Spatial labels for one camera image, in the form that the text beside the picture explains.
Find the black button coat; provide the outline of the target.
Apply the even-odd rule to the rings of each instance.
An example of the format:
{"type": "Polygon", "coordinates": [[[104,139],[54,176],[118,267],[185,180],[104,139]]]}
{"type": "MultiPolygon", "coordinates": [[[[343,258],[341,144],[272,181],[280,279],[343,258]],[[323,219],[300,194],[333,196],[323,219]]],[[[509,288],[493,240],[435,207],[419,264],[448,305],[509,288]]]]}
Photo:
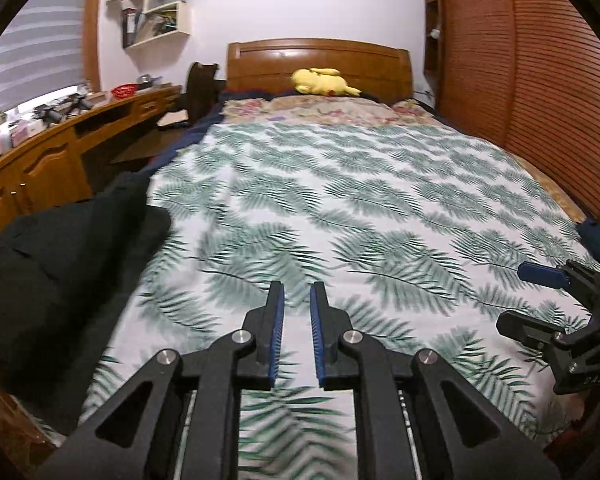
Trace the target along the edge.
{"type": "Polygon", "coordinates": [[[171,217],[147,203],[149,174],[87,200],[17,218],[0,234],[0,383],[47,404],[85,391],[126,299],[171,217]]]}

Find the palm leaf bed sheet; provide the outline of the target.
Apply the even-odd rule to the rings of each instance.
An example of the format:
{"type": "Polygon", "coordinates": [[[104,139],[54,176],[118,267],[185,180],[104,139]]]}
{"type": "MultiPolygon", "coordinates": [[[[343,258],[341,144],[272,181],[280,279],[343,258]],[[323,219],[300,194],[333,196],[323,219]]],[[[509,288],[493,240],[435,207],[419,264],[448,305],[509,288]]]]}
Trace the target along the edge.
{"type": "Polygon", "coordinates": [[[441,355],[539,445],[569,422],[536,352],[498,334],[513,309],[573,332],[588,312],[522,282],[525,261],[592,266],[576,226],[512,156],[445,127],[219,125],[151,179],[172,230],[126,305],[83,404],[157,351],[208,347],[285,289],[279,373],[242,398],[244,479],[352,479],[353,402],[317,385],[310,288],[392,350],[441,355]]]}

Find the wooden louvered wardrobe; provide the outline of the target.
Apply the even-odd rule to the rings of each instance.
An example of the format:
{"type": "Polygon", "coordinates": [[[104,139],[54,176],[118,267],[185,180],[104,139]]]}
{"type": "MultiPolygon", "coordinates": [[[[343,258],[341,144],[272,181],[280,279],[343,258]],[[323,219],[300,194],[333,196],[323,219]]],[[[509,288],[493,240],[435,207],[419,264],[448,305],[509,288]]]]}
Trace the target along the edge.
{"type": "Polygon", "coordinates": [[[434,0],[437,111],[600,220],[600,40],[569,0],[434,0]]]}

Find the wooden headboard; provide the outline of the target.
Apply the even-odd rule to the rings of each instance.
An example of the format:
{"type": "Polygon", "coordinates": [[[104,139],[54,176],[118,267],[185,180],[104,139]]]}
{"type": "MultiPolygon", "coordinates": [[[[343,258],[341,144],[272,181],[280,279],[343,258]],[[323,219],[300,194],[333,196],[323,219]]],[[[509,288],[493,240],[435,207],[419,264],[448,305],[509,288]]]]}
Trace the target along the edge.
{"type": "Polygon", "coordinates": [[[226,58],[226,88],[231,92],[292,89],[291,74],[302,68],[334,68],[350,86],[386,104],[411,99],[414,77],[410,52],[368,42],[278,38],[233,42],[226,58]]]}

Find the floral quilt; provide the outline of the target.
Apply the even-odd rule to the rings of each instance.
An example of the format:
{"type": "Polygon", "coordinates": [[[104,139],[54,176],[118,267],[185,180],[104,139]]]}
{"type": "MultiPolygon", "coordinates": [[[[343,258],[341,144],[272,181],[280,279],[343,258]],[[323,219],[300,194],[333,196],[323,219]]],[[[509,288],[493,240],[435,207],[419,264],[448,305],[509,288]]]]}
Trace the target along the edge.
{"type": "Polygon", "coordinates": [[[443,125],[412,100],[276,96],[228,100],[218,148],[232,153],[242,212],[306,216],[326,231],[571,228],[583,211],[549,177],[443,125]]]}

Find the yellow plush toy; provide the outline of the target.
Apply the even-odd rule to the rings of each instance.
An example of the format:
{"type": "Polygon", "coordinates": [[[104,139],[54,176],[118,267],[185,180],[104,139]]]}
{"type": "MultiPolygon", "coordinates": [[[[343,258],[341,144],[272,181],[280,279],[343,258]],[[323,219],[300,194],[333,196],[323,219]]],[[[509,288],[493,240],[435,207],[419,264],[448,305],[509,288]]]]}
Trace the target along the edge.
{"type": "Polygon", "coordinates": [[[334,68],[302,68],[291,75],[294,90],[312,96],[360,96],[334,68]]]}

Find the wooden desk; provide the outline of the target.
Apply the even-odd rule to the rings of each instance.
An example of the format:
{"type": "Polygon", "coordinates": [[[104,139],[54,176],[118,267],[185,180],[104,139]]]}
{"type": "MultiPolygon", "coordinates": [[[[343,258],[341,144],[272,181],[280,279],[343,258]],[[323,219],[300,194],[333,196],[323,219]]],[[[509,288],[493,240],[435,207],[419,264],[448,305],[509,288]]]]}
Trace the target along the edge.
{"type": "Polygon", "coordinates": [[[23,141],[0,157],[0,233],[24,214],[85,200],[94,194],[83,156],[126,130],[158,118],[181,88],[164,84],[89,112],[23,141]]]}

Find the dark wooden chair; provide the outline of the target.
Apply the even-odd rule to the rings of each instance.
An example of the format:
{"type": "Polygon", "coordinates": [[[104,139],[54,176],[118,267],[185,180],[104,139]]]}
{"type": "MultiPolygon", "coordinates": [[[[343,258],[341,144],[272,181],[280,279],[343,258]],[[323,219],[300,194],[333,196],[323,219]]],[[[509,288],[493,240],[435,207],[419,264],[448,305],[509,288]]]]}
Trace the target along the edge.
{"type": "Polygon", "coordinates": [[[207,116],[219,102],[220,94],[226,87],[225,80],[215,78],[219,68],[219,64],[201,62],[195,62],[189,67],[185,93],[189,125],[193,126],[207,116]]]}

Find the red bowl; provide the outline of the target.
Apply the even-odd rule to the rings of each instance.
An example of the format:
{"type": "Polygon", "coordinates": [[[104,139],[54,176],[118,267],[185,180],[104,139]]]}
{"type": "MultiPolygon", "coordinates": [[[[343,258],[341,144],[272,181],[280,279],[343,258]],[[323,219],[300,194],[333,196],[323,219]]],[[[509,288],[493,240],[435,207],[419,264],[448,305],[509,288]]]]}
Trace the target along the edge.
{"type": "Polygon", "coordinates": [[[137,90],[138,84],[136,82],[131,82],[130,84],[120,84],[120,86],[110,90],[110,96],[112,96],[115,100],[121,101],[135,96],[137,90]]]}

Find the striped window blind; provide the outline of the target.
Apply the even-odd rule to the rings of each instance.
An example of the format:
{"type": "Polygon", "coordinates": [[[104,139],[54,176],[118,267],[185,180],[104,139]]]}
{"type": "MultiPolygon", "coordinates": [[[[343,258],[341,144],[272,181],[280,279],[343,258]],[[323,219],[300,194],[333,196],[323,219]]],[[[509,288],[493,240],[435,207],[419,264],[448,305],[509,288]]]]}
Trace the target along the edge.
{"type": "Polygon", "coordinates": [[[0,37],[0,110],[83,79],[84,0],[29,0],[0,37]]]}

